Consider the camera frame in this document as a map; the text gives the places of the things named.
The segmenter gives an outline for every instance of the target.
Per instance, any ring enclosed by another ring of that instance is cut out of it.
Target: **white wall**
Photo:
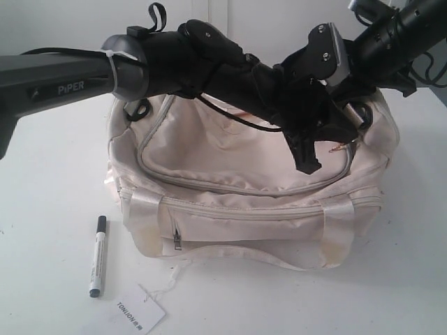
[[[0,54],[18,54],[44,46],[98,49],[129,25],[150,27],[147,0],[0,0]],[[176,29],[207,0],[162,0],[168,29]],[[226,0],[210,0],[209,14],[218,27],[226,23]],[[362,27],[348,10],[349,0],[228,0],[229,36],[267,64],[282,61],[307,44],[309,31],[334,22],[345,38]]]

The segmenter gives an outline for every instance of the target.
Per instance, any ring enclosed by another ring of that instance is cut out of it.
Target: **bag strap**
[[[204,246],[181,255],[163,256],[163,240],[158,224],[159,205],[162,197],[162,195],[145,188],[137,188],[133,192],[128,210],[124,211],[124,225],[133,235],[137,248],[147,257],[169,259],[246,258],[296,271],[330,269],[343,263],[354,240],[355,211],[352,200],[348,195],[338,195],[319,200],[324,213],[320,266],[297,267],[265,251],[228,245]]]

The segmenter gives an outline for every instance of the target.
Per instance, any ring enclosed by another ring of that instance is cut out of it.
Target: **black cap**
[[[90,297],[91,298],[97,298],[99,297],[99,290],[94,288],[93,290],[90,290]]]
[[[105,234],[105,227],[107,226],[107,218],[104,215],[98,217],[98,229],[96,233],[103,232]]]

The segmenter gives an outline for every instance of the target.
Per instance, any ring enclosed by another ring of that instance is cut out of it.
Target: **zipper pull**
[[[174,249],[177,251],[182,250],[182,236],[177,229],[175,229],[174,234]]]

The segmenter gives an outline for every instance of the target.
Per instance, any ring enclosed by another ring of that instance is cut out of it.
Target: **white marker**
[[[101,284],[104,266],[104,243],[105,227],[107,218],[102,215],[98,218],[98,228],[96,229],[95,254],[93,265],[91,266],[90,297],[97,298],[101,293]]]

